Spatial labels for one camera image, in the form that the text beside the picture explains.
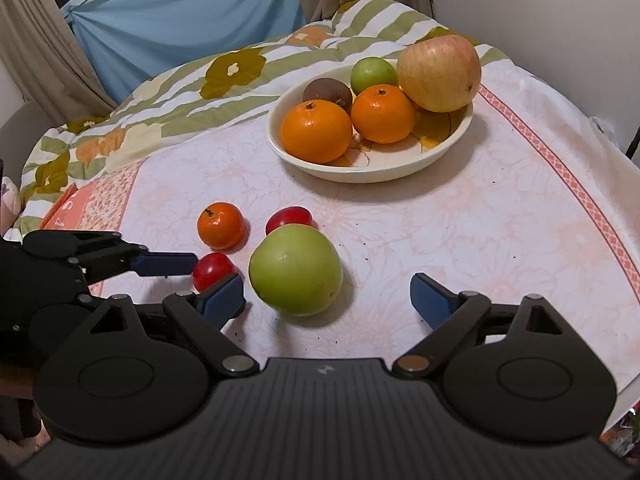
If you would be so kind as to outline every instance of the blue gripper pad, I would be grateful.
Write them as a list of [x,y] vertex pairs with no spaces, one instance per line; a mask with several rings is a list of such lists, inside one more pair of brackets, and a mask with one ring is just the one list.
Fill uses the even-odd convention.
[[423,273],[414,274],[409,288],[411,303],[432,330],[443,324],[459,306],[458,296]]

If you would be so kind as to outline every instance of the white wall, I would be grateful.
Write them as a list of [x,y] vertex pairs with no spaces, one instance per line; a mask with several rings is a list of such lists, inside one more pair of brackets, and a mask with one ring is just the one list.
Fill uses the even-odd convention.
[[22,94],[0,61],[0,126],[23,104]]
[[640,0],[434,0],[434,14],[500,48],[588,116],[603,118],[623,149],[635,135]]

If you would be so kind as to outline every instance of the tangerine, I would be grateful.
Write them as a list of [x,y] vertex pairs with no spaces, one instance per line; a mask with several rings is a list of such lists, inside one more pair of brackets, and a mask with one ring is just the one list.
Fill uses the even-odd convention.
[[326,164],[341,156],[352,138],[349,114],[337,104],[322,99],[292,108],[280,127],[284,150],[315,164]]
[[216,202],[198,218],[198,235],[213,249],[228,249],[244,236],[244,218],[233,204]]
[[413,102],[397,86],[375,85],[361,92],[351,106],[351,121],[365,139],[391,144],[414,129]]

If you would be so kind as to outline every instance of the ceramic bowl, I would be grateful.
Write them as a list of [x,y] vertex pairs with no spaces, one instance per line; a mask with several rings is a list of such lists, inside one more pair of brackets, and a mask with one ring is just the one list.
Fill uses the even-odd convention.
[[332,68],[290,88],[276,101],[268,115],[267,142],[285,162],[318,178],[350,184],[367,184],[401,178],[433,164],[465,133],[474,114],[473,103],[451,113],[420,110],[414,131],[393,144],[362,139],[354,130],[347,152],[328,164],[305,162],[285,152],[280,143],[280,125],[285,115],[302,102],[306,85],[313,79],[332,77],[349,85],[353,64]]

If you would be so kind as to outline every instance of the red cherry tomato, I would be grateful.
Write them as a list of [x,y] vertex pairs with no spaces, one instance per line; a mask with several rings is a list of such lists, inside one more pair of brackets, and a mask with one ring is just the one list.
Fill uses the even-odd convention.
[[236,268],[224,254],[207,254],[198,261],[193,269],[193,285],[198,292],[202,292],[230,272],[236,272]]
[[286,207],[269,218],[265,231],[269,234],[274,229],[286,224],[311,225],[313,220],[311,213],[303,207],[297,205]]

